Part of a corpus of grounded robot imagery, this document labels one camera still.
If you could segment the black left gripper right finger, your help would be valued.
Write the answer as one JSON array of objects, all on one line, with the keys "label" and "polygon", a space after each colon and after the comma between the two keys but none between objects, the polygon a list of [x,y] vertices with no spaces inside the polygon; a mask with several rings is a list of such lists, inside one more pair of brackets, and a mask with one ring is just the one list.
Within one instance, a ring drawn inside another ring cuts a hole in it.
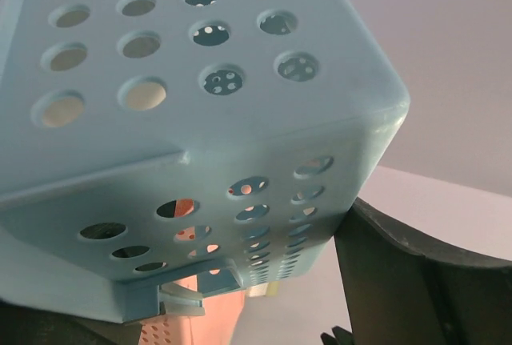
[{"label": "black left gripper right finger", "polygon": [[357,199],[335,238],[354,344],[509,344],[511,262]]}]

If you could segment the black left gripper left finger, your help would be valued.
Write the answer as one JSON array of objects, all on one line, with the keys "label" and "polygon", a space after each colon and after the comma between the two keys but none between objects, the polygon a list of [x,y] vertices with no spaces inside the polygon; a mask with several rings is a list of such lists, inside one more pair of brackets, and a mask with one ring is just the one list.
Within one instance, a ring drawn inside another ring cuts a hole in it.
[{"label": "black left gripper left finger", "polygon": [[1,343],[11,345],[138,344],[139,323],[116,324],[1,304]]}]

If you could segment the blue bottom plastic basket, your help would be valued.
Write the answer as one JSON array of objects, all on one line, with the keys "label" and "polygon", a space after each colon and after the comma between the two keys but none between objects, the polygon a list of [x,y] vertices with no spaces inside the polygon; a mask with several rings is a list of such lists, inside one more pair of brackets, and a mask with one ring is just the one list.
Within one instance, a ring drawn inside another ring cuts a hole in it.
[{"label": "blue bottom plastic basket", "polygon": [[348,0],[1,0],[1,300],[124,323],[303,275],[409,105]]}]

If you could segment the green perforated plastic basket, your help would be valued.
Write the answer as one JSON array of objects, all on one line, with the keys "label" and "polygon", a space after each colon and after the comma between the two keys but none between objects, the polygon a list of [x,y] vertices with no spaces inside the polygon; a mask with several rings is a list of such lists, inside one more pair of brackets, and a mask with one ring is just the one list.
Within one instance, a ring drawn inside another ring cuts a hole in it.
[{"label": "green perforated plastic basket", "polygon": [[279,281],[268,283],[266,289],[266,296],[275,296],[278,293]]}]

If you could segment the white perforated plastic basket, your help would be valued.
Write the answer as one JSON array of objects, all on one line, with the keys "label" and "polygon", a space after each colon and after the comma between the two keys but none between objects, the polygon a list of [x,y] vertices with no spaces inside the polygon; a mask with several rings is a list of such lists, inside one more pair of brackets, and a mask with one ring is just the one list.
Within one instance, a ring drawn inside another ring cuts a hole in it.
[{"label": "white perforated plastic basket", "polygon": [[267,293],[269,283],[260,283],[255,286],[248,287],[246,289],[246,297],[248,298],[257,298],[265,296]]}]

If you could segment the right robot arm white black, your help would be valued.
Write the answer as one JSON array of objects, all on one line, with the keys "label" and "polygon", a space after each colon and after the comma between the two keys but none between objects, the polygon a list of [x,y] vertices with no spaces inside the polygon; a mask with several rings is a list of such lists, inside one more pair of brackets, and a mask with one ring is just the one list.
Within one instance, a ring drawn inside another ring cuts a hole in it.
[{"label": "right robot arm white black", "polygon": [[354,338],[351,332],[341,327],[333,327],[331,333],[321,333],[323,345],[354,345]]}]

